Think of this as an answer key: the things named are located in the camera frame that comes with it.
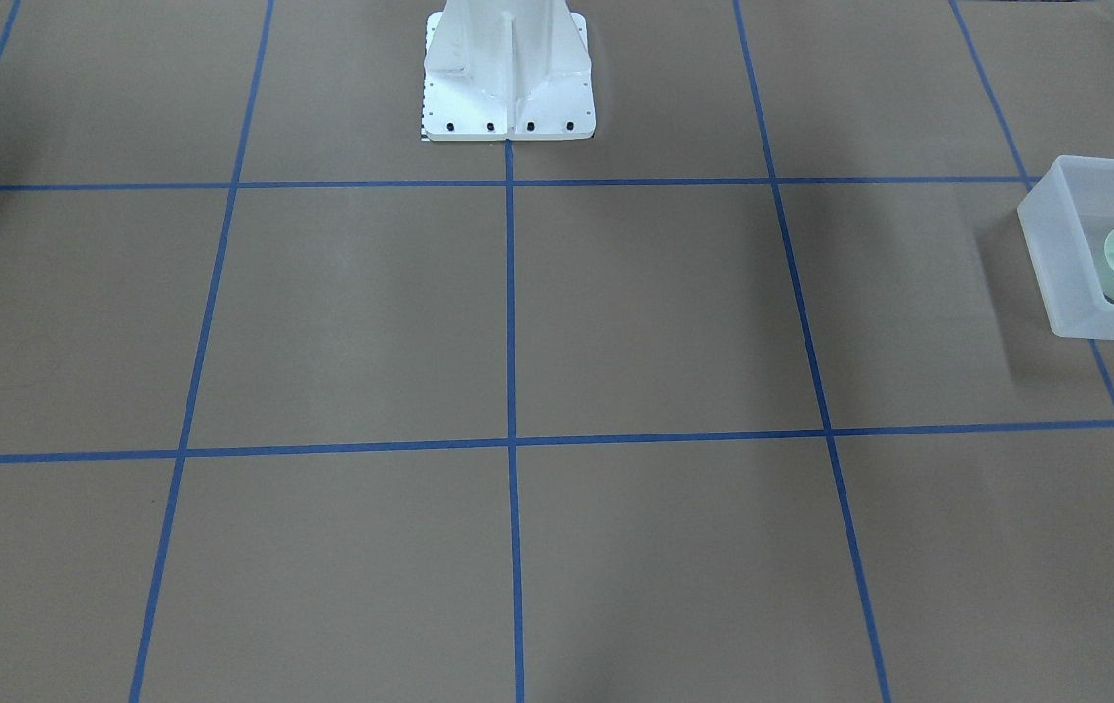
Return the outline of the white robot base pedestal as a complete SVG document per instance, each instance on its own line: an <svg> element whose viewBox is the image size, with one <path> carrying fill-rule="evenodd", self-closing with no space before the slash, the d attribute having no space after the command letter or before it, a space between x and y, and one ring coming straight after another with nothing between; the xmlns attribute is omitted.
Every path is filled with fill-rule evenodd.
<svg viewBox="0 0 1114 703"><path fill-rule="evenodd" d="M420 135L587 140L597 131L587 19L565 1L448 1L428 14Z"/></svg>

